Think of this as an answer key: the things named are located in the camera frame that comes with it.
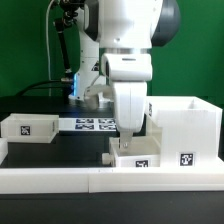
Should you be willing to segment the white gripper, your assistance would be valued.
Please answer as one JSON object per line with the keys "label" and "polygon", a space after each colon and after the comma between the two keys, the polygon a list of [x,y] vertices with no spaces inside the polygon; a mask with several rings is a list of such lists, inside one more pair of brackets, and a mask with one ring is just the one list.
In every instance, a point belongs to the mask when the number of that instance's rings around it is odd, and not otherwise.
{"label": "white gripper", "polygon": [[132,133],[141,130],[147,82],[152,79],[151,55],[144,50],[109,49],[101,56],[101,71],[109,78],[121,152],[129,149]]}

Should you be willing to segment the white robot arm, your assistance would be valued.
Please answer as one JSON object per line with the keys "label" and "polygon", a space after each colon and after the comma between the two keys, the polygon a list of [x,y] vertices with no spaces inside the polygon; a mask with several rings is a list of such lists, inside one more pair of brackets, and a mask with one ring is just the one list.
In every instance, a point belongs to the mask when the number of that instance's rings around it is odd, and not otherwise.
{"label": "white robot arm", "polygon": [[147,82],[152,79],[150,50],[177,33],[176,0],[59,0],[62,24],[78,25],[81,58],[77,73],[65,67],[75,100],[96,109],[110,99],[119,136],[126,149],[143,125]]}

